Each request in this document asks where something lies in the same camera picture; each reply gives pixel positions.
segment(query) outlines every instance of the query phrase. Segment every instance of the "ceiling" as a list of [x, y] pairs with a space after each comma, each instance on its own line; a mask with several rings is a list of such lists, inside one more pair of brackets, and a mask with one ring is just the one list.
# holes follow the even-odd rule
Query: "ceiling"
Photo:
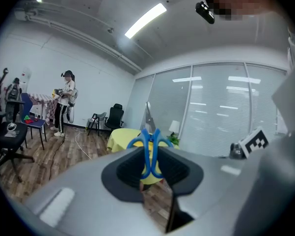
[[[37, 9], [40, 17], [80, 30], [144, 68], [145, 64], [176, 46], [190, 49], [213, 45], [253, 44], [280, 51], [287, 47], [287, 27], [274, 13], [209, 25], [195, 12], [202, 0], [21, 0], [16, 7]], [[125, 32], [149, 9], [162, 3], [167, 11], [132, 39]]]

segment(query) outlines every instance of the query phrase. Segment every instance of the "yellow object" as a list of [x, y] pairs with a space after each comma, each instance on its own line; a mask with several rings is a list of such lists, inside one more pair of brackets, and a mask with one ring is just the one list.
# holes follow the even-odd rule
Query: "yellow object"
[[[130, 129], [130, 128], [115, 129], [115, 130], [113, 130], [113, 132], [111, 133], [111, 135], [109, 137], [109, 140], [107, 143], [107, 148], [110, 148], [111, 152], [118, 152], [118, 151], [124, 150], [127, 148], [129, 142], [132, 139], [134, 139], [135, 137], [137, 137], [139, 135], [139, 133], [141, 133], [141, 131], [137, 130], [137, 129]], [[137, 147], [142, 147], [143, 143], [136, 142], [134, 145]], [[166, 147], [167, 144], [164, 142], [160, 142], [159, 146]], [[150, 163], [152, 163], [152, 157], [153, 157], [153, 143], [152, 142], [148, 143], [148, 149], [150, 151], [150, 154], [149, 154]], [[161, 171], [158, 168], [158, 162], [156, 163], [156, 171], [158, 173], [161, 173]], [[162, 178], [154, 177], [154, 175], [152, 173], [150, 173], [146, 179], [142, 179], [141, 181], [144, 184], [153, 184], [153, 183], [159, 182], [160, 180], [162, 180]]]

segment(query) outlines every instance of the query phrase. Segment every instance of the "white lamp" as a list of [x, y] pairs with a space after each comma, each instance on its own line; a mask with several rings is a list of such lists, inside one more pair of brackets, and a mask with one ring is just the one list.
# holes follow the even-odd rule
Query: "white lamp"
[[172, 132], [171, 135], [173, 135], [174, 133], [178, 134], [179, 128], [180, 128], [180, 123], [176, 120], [173, 120], [169, 128], [169, 131]]

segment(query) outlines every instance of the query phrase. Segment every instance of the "tablecloth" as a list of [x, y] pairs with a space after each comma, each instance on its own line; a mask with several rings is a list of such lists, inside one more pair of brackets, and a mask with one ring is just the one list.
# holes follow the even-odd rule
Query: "tablecloth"
[[28, 95], [33, 101], [36, 101], [37, 104], [42, 104], [42, 106], [44, 104], [47, 105], [45, 111], [46, 115], [43, 117], [43, 119], [45, 119], [46, 124], [49, 125], [50, 119], [54, 119], [54, 112], [58, 101], [45, 94], [29, 93]]
[[[141, 131], [137, 129], [130, 129], [130, 128], [119, 128], [113, 130], [111, 133], [108, 143], [107, 143], [107, 148], [111, 149], [111, 152], [118, 152], [121, 150], [124, 150], [127, 148], [129, 142], [137, 137]], [[143, 146], [142, 142], [136, 142], [134, 144], [135, 146]], [[167, 144], [164, 142], [160, 142], [159, 146], [166, 147]], [[153, 144], [149, 142], [149, 151], [150, 151], [150, 163], [152, 163], [152, 157], [153, 157]], [[158, 161], [156, 163], [156, 171], [161, 172], [159, 167], [158, 167]], [[154, 177], [152, 173], [149, 174], [149, 176], [146, 179], [141, 179], [142, 183], [144, 184], [153, 184], [161, 181], [162, 178], [157, 178]]]

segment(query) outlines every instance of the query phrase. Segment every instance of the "scissors handle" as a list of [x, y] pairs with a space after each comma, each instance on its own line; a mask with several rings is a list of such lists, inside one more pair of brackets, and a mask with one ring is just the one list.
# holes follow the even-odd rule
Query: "scissors handle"
[[149, 176], [149, 174], [151, 173], [151, 164], [149, 161], [149, 150], [148, 150], [148, 142], [150, 141], [150, 136], [149, 133], [147, 131], [146, 128], [144, 128], [140, 135], [136, 138], [134, 138], [132, 141], [130, 141], [130, 143], [128, 144], [127, 148], [132, 148], [134, 147], [134, 144], [136, 142], [142, 142], [143, 146], [144, 146], [144, 156], [145, 156], [145, 165], [146, 165], [146, 171], [145, 173], [142, 175], [141, 179], [145, 179]]
[[158, 144], [160, 142], [164, 142], [169, 147], [172, 147], [172, 148], [173, 148], [173, 145], [168, 139], [164, 138], [161, 135], [161, 131], [158, 128], [155, 130], [155, 132], [154, 132], [154, 134], [152, 136], [152, 139], [153, 139], [153, 159], [152, 159], [151, 172], [154, 175], [154, 177], [163, 178], [162, 174], [156, 172], [156, 163], [157, 163], [157, 156], [158, 156]]

